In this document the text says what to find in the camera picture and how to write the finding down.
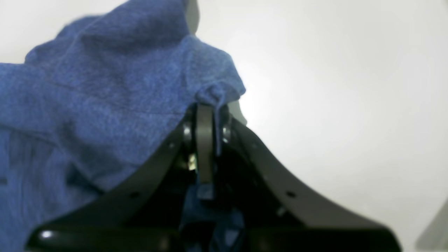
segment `blue fabric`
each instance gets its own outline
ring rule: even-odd
[[[0,64],[0,251],[129,177],[193,102],[244,86],[231,57],[191,36],[182,0],[131,0]]]
[[[190,186],[187,191],[180,231],[188,225],[197,222],[213,222],[215,229],[209,244],[209,252],[238,252],[242,246],[244,237],[243,214],[233,208],[230,211],[222,211],[207,207],[199,198],[200,185]],[[187,245],[187,252],[202,252],[198,243]]]

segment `white background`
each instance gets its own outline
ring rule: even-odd
[[[123,2],[0,0],[0,62]],[[247,126],[302,181],[415,251],[448,199],[448,2],[198,5],[197,36],[232,55],[245,83]]]

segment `gray surface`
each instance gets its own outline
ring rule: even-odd
[[[448,251],[448,200],[417,240],[419,251]]]

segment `blue cloth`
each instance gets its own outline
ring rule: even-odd
[[[0,251],[129,177],[193,102],[244,86],[231,57],[191,36],[184,0],[131,0],[0,64]]]
[[[241,211],[211,209],[198,198],[199,185],[190,186],[185,196],[180,231],[198,222],[213,222],[215,229],[208,247],[209,252],[238,252],[245,234],[244,218]],[[198,242],[190,242],[187,252],[202,252]]]

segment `black mechanism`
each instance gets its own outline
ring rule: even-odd
[[[26,251],[183,252],[192,240],[208,251],[211,223],[179,228],[192,185],[198,185],[204,206],[242,213],[242,245],[228,251],[400,251],[387,227],[331,202],[291,174],[251,130],[232,119],[227,106],[218,112],[219,122],[213,111],[190,106],[130,178],[37,228]]]

